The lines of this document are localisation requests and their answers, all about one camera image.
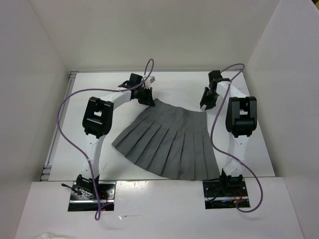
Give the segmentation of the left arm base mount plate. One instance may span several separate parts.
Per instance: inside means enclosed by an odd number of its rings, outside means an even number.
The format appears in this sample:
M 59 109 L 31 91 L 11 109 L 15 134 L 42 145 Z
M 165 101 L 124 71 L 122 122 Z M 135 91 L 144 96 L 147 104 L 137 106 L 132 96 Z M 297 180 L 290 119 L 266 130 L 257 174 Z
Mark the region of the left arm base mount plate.
M 99 182 L 98 196 L 100 198 L 102 211 L 113 211 L 115 207 L 115 182 Z M 78 189 L 76 182 L 72 184 L 69 198 L 69 212 L 92 212 L 97 211 L 98 202 L 92 194 L 84 193 Z

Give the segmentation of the aluminium table edge rail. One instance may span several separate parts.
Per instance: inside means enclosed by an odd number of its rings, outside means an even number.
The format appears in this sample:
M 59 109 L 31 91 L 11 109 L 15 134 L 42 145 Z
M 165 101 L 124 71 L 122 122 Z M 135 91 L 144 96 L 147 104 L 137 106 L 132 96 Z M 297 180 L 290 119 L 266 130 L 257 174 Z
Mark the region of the aluminium table edge rail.
M 66 92 L 65 92 L 64 98 L 66 98 L 69 94 L 72 93 L 72 89 L 73 89 L 73 86 L 74 86 L 74 81 L 75 81 L 77 73 L 78 73 L 77 71 L 71 71 L 70 72 L 68 85 L 67 85 L 67 88 L 66 88 Z M 68 108 L 68 104 L 69 104 L 69 100 L 67 100 L 63 104 L 63 106 L 61 108 L 61 112 L 60 112 L 60 116 L 59 116 L 59 120 L 60 120 L 61 125 L 63 125 L 64 119 L 65 119 L 65 115 L 66 115 L 65 111 Z M 53 163 L 54 163 L 54 159 L 55 159 L 55 155 L 56 155 L 56 152 L 57 152 L 59 139 L 60 139 L 60 132 L 58 130 L 58 126 L 56 125 L 55 131 L 54 131 L 51 143 L 50 143 L 50 147 L 49 147 L 49 150 L 48 150 L 48 154 L 47 154 L 47 157 L 46 157 L 46 161 L 45 161 L 44 167 L 43 167 L 42 172 L 41 172 L 41 176 L 40 176 L 40 180 L 39 180 L 40 182 L 41 181 L 43 181 L 43 182 L 49 181 L 50 172 L 51 172 L 51 169 L 52 169 L 52 166 L 53 166 Z

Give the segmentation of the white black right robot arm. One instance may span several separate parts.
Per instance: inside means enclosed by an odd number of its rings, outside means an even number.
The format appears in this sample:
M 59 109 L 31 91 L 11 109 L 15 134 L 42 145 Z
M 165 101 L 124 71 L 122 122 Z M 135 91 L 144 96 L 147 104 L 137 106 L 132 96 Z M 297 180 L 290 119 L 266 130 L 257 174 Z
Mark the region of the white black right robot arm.
M 242 93 L 230 79 L 223 78 L 219 70 L 209 72 L 208 79 L 209 86 L 204 90 L 200 106 L 210 110 L 219 97 L 227 104 L 225 127 L 229 133 L 229 147 L 218 189 L 222 195 L 229 196 L 242 185 L 246 145 L 257 128 L 257 99 Z

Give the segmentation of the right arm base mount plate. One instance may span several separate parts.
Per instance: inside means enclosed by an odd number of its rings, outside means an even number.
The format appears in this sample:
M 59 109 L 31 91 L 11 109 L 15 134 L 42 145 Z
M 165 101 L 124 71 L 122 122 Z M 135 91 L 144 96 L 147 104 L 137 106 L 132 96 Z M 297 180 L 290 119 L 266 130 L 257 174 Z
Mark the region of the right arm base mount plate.
M 230 209 L 249 208 L 250 202 L 246 184 L 243 181 L 240 186 L 224 187 L 220 186 L 220 182 L 203 181 L 203 193 L 206 209 Z

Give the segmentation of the grey pleated skirt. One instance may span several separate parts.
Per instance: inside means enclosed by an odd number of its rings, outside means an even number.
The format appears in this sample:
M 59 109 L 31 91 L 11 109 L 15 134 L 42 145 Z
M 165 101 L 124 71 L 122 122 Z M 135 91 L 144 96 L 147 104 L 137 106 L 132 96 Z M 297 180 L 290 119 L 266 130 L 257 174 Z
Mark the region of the grey pleated skirt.
M 210 143 L 206 112 L 155 99 L 112 142 L 134 165 L 160 177 L 209 180 L 220 171 Z

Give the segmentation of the white cloth at bottom edge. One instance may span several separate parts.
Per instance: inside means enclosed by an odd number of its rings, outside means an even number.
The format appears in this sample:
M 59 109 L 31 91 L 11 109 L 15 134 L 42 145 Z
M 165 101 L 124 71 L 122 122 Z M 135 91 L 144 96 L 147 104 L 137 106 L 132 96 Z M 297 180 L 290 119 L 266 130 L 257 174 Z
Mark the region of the white cloth at bottom edge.
M 59 235 L 54 233 L 43 233 L 36 237 L 36 239 L 72 239 L 73 236 Z

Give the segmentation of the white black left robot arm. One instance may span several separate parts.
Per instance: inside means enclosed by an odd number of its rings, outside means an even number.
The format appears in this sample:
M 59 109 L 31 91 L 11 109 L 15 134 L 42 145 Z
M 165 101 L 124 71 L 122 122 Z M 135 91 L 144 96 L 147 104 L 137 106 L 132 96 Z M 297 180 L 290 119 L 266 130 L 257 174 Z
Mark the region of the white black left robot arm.
M 84 157 L 88 162 L 76 179 L 76 186 L 88 199 L 99 194 L 99 160 L 105 136 L 113 123 L 116 108 L 131 100 L 154 107 L 153 88 L 155 77 L 145 80 L 141 75 L 132 73 L 130 78 L 105 97 L 91 97 L 88 100 L 82 126 L 86 135 Z

